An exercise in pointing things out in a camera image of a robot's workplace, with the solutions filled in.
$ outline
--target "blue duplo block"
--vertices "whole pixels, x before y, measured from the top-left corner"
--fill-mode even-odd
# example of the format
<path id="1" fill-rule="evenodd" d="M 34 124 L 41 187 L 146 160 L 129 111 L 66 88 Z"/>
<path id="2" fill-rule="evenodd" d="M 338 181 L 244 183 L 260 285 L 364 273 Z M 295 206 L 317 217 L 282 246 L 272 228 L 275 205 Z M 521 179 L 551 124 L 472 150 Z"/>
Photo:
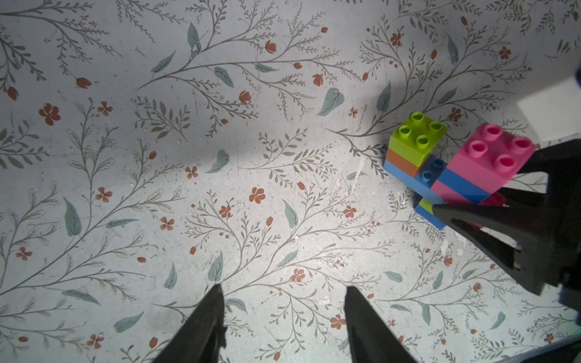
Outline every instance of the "blue duplo block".
<path id="1" fill-rule="evenodd" d="M 426 218 L 426 220 L 428 222 L 430 222 L 431 224 L 434 225 L 434 227 L 436 227 L 439 230 L 442 230 L 446 227 L 446 224 L 444 222 L 442 222 L 441 220 L 437 219 L 436 217 L 434 217 L 433 214 L 431 214 L 430 212 L 428 212 L 427 210 L 425 210 L 422 206 L 417 206 L 415 208 L 415 212 L 419 215 L 421 215 L 422 217 Z"/>
<path id="2" fill-rule="evenodd" d="M 478 204 L 490 196 L 489 192 L 470 183 L 450 169 L 445 169 L 438 180 L 474 204 Z"/>
<path id="3" fill-rule="evenodd" d="M 383 168 L 430 203 L 443 204 L 444 200 L 439 195 L 432 192 L 430 188 L 438 179 L 440 174 L 446 169 L 446 165 L 447 163 L 445 161 L 438 159 L 434 155 L 430 155 L 424 166 L 413 178 L 387 160 L 385 160 Z"/>

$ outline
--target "lime green duplo block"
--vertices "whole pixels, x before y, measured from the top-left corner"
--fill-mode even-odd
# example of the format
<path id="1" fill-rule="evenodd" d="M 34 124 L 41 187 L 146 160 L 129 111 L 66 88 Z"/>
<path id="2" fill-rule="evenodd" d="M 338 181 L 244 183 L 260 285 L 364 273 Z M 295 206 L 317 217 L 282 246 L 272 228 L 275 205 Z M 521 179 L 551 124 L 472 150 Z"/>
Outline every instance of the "lime green duplo block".
<path id="1" fill-rule="evenodd" d="M 447 127 L 421 112 L 412 113 L 389 138 L 389 148 L 413 165 L 424 164 Z"/>
<path id="2" fill-rule="evenodd" d="M 425 209 L 426 211 L 428 211 L 429 214 L 434 214 L 433 210 L 432 210 L 432 203 L 428 202 L 425 198 L 422 198 L 422 200 L 419 201 L 419 205 Z"/>

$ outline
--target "stacked toy blocks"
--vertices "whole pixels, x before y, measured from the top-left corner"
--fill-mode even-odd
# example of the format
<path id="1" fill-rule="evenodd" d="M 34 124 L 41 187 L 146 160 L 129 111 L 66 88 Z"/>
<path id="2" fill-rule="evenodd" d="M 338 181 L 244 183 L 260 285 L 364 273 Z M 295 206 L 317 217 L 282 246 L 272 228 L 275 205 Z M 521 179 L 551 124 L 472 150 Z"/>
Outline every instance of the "stacked toy blocks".
<path id="1" fill-rule="evenodd" d="M 419 172 L 411 177 L 408 173 L 395 166 L 389 160 L 385 160 L 383 168 L 416 193 L 427 199 L 432 204 L 442 204 L 444 199 L 430 190 L 440 174 L 446 169 L 446 162 L 430 155 Z"/>
<path id="2" fill-rule="evenodd" d="M 436 227 L 439 230 L 442 230 L 446 227 L 446 224 L 434 216 L 434 213 L 432 211 L 432 205 L 433 203 L 430 203 L 425 198 L 422 198 L 422 200 L 419 201 L 418 206 L 414 210 L 417 214 L 421 215 L 428 222 L 433 224 L 434 227 Z"/>
<path id="3" fill-rule="evenodd" d="M 478 205 L 490 206 L 490 207 L 502 207 L 503 205 L 506 204 L 507 201 L 508 201 L 508 199 L 506 199 L 505 196 L 496 192 L 496 193 L 490 195 L 488 198 L 486 198 L 482 202 L 478 203 Z M 430 201 L 426 200 L 425 198 L 422 198 L 422 200 L 420 200 L 419 204 L 416 206 L 416 208 L 414 208 L 414 210 L 417 214 L 421 215 L 428 222 L 433 224 L 434 227 L 442 230 L 442 229 L 444 229 L 444 227 L 446 227 L 446 224 L 434 216 L 434 213 L 432 210 L 433 204 L 437 204 L 437 203 L 430 203 Z"/>
<path id="4" fill-rule="evenodd" d="M 447 127 L 421 112 L 412 113 L 389 138 L 386 161 L 411 177 L 424 166 Z"/>
<path id="5" fill-rule="evenodd" d="M 455 204 L 480 203 L 508 183 L 535 152 L 524 136 L 482 124 L 449 162 L 432 192 Z"/>

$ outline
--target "floral wallpaper surface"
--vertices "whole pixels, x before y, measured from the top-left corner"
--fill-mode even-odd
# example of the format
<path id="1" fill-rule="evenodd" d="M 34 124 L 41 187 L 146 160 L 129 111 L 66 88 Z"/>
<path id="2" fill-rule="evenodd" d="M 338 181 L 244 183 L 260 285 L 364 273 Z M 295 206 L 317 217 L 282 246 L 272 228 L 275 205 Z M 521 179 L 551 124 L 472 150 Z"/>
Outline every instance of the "floral wallpaper surface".
<path id="1" fill-rule="evenodd" d="M 413 111 L 449 160 L 528 135 L 522 81 L 580 47 L 578 0 L 8 0 L 0 360 L 151 361 L 215 283 L 220 362 L 350 361 L 357 286 L 419 362 L 579 333 L 410 207 L 382 168 Z M 542 191 L 544 179 L 515 185 Z"/>

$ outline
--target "block stud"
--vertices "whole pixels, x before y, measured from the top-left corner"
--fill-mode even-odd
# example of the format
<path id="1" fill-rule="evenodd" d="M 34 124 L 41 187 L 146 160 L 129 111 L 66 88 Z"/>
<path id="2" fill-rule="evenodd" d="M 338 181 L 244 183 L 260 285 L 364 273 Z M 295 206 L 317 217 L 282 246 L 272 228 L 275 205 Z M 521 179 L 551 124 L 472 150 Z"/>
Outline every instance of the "block stud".
<path id="1" fill-rule="evenodd" d="M 437 132 L 440 132 L 440 130 L 444 127 L 444 125 L 442 125 L 442 123 L 440 121 L 433 121 L 430 123 L 430 132 L 432 134 L 435 134 Z"/>
<path id="2" fill-rule="evenodd" d="M 473 158 L 481 157 L 488 151 L 488 145 L 479 140 L 474 140 L 468 144 L 466 152 Z"/>
<path id="3" fill-rule="evenodd" d="M 411 119 L 414 120 L 415 123 L 420 123 L 424 120 L 424 114 L 421 112 L 414 112 L 411 114 Z"/>
<path id="4" fill-rule="evenodd" d="M 487 141 L 494 141 L 503 133 L 503 128 L 497 124 L 488 124 L 480 132 L 482 138 Z"/>
<path id="5" fill-rule="evenodd" d="M 403 125 L 398 130 L 400 137 L 407 139 L 411 135 L 411 128 L 409 126 Z"/>
<path id="6" fill-rule="evenodd" d="M 420 135 L 415 140 L 415 145 L 419 149 L 425 149 L 425 148 L 427 148 L 429 143 L 430 143 L 430 139 L 428 139 L 428 137 L 426 135 Z"/>
<path id="7" fill-rule="evenodd" d="M 533 142 L 529 138 L 525 138 L 524 136 L 519 136 L 512 139 L 510 145 L 508 145 L 508 150 L 512 151 L 515 154 L 523 154 L 525 153 Z"/>
<path id="8" fill-rule="evenodd" d="M 432 180 L 432 178 L 433 178 L 433 174 L 431 171 L 424 171 L 422 173 L 422 182 L 424 182 L 426 184 L 430 183 L 430 180 Z"/>
<path id="9" fill-rule="evenodd" d="M 444 169 L 444 161 L 440 160 L 440 159 L 435 159 L 432 162 L 432 169 L 435 170 L 441 170 Z"/>
<path id="10" fill-rule="evenodd" d="M 516 164 L 516 161 L 508 154 L 502 154 L 494 161 L 494 167 L 498 172 L 508 172 Z"/>

